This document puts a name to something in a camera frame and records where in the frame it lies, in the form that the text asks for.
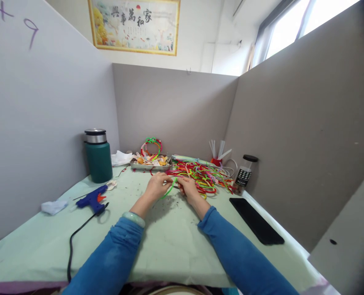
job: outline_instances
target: person's left hand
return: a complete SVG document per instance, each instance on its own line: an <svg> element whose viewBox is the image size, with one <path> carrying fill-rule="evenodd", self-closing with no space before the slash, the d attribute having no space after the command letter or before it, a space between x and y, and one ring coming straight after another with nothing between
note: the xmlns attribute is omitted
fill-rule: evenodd
<svg viewBox="0 0 364 295"><path fill-rule="evenodd" d="M151 177L146 187L143 197L148 197L153 200L163 197L168 189L172 186L173 180L166 173L156 173Z"/></svg>

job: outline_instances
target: window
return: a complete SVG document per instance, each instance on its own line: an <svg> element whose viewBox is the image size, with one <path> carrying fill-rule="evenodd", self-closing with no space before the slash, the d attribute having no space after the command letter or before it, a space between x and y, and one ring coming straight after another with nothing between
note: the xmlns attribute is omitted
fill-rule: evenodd
<svg viewBox="0 0 364 295"><path fill-rule="evenodd" d="M359 0L283 0L260 25L253 66L310 33Z"/></svg>

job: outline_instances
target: orange trigger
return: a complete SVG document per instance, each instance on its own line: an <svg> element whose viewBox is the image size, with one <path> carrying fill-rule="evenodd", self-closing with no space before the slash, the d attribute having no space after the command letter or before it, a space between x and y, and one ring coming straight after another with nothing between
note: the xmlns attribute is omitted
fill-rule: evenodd
<svg viewBox="0 0 364 295"><path fill-rule="evenodd" d="M103 201L106 198L106 196L102 196L101 194L99 194L97 196L97 203L100 203L101 201Z"/></svg>

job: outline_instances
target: hand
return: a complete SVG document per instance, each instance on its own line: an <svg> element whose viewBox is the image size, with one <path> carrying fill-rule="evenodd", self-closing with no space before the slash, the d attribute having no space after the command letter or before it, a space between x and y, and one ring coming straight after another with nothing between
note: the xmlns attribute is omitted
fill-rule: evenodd
<svg viewBox="0 0 364 295"><path fill-rule="evenodd" d="M187 202L194 208L200 220L203 220L211 205L198 193L194 179L178 178L178 187L181 194L187 197Z"/></svg>
<svg viewBox="0 0 364 295"><path fill-rule="evenodd" d="M172 186L173 180L166 173L156 173L151 177L143 197L157 200L163 197Z"/></svg>
<svg viewBox="0 0 364 295"><path fill-rule="evenodd" d="M196 182L194 179L187 177L178 178L178 187L181 191L181 194L187 197L187 202L190 205L192 205L192 202L195 199L202 199L201 195L198 193Z"/></svg>

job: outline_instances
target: blue sleeve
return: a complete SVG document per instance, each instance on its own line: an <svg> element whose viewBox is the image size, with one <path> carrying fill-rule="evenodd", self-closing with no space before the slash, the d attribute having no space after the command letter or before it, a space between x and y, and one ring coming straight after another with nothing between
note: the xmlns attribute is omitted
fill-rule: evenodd
<svg viewBox="0 0 364 295"><path fill-rule="evenodd" d="M143 228L121 217L63 292L118 294L132 269Z"/></svg>
<svg viewBox="0 0 364 295"><path fill-rule="evenodd" d="M211 207L198 227L206 233L226 273L245 295L298 295L268 259Z"/></svg>

